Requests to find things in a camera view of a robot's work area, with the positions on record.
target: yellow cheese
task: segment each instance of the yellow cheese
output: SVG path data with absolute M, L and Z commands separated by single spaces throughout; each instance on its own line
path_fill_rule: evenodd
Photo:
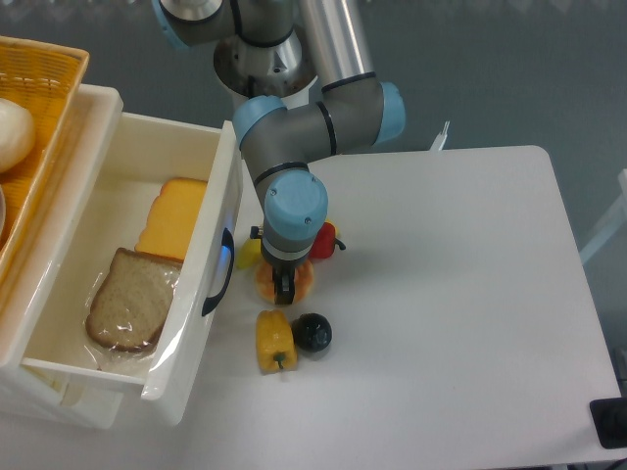
M 206 190 L 205 181 L 168 181 L 150 208 L 135 251 L 183 262 Z

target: bread roll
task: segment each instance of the bread roll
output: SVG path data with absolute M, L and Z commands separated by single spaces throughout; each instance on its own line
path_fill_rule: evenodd
M 0 173 L 11 169 L 35 145 L 35 122 L 28 110 L 0 98 Z

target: yellow bell pepper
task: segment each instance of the yellow bell pepper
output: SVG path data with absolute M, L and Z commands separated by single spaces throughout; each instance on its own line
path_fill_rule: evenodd
M 235 267 L 246 269 L 262 260 L 262 241 L 259 238 L 244 242 L 242 248 L 235 255 Z
M 292 328 L 281 310 L 264 310 L 257 317 L 257 362 L 263 372 L 296 368 L 298 357 Z

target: sliced bread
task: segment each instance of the sliced bread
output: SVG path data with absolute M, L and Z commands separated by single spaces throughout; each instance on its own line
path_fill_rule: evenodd
M 181 264 L 119 248 L 96 293 L 85 329 L 99 345 L 139 352 L 159 341 Z

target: blue drawer handle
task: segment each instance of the blue drawer handle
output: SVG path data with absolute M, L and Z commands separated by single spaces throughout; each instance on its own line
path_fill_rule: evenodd
M 224 294 L 226 294 L 226 289 L 228 288 L 228 282 L 231 280 L 231 274 L 233 273 L 233 263 L 235 262 L 235 242 L 233 241 L 233 235 L 225 228 L 222 232 L 222 246 L 227 248 L 231 252 L 231 260 L 228 263 L 228 271 L 226 272 L 226 279 L 224 280 L 224 285 L 222 289 L 213 297 L 207 297 L 205 299 L 205 303 L 203 304 L 203 316 L 211 313 L 220 303 Z

